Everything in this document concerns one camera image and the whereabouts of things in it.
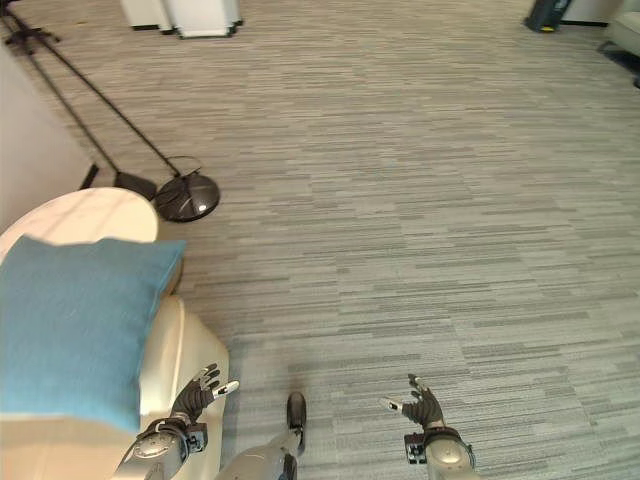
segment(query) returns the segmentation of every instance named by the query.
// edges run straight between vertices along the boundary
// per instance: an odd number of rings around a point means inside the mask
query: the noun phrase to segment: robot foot
[[[304,428],[307,424],[307,402],[300,392],[293,392],[287,400],[287,425],[289,430],[300,432],[298,455],[302,455],[305,447]]]

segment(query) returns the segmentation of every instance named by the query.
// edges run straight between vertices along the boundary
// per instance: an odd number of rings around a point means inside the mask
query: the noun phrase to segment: robotic arm
[[[207,425],[197,423],[202,410],[238,389],[236,381],[217,388],[215,363],[203,368],[176,397],[171,414],[151,423],[122,458],[112,480],[169,480],[192,453],[207,446]]]
[[[411,395],[417,402],[402,403],[390,398],[380,399],[388,410],[401,413],[422,426],[424,433],[405,435],[407,460],[412,464],[427,464],[429,480],[482,480],[474,471],[475,457],[471,445],[444,423],[442,409],[420,377],[409,374]]]

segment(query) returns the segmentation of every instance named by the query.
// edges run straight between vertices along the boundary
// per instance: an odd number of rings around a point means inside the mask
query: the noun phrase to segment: black bin
[[[524,24],[534,32],[554,32],[571,0],[536,0]]]

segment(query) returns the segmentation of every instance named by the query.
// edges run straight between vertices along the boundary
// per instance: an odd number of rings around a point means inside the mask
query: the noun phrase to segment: blue pillow
[[[137,432],[145,341],[184,247],[20,238],[0,265],[0,411]]]

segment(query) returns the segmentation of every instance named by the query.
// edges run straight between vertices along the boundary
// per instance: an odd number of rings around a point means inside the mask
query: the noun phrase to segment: round side table
[[[0,236],[0,263],[22,235],[54,245],[92,243],[105,237],[153,242],[158,217],[142,196],[122,188],[88,188],[40,205]]]

